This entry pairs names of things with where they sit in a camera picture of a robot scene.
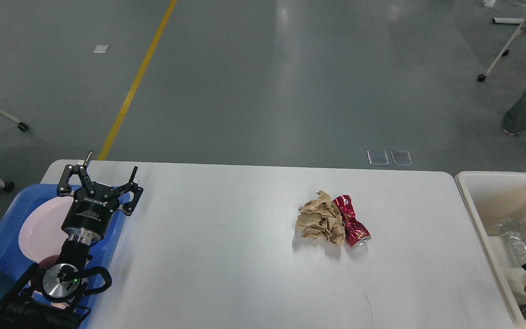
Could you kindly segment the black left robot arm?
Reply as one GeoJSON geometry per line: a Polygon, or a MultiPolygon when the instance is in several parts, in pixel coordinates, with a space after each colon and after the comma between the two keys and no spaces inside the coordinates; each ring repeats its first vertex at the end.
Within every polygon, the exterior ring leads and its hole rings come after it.
{"type": "Polygon", "coordinates": [[[90,315],[98,294],[111,287],[108,266],[123,223],[132,215],[143,188],[137,166],[120,186],[93,181],[88,174],[91,154],[82,164],[65,166],[56,188],[67,202],[60,223],[62,246],[52,251],[54,262],[32,262],[0,298],[0,329],[77,329],[90,315]]]}

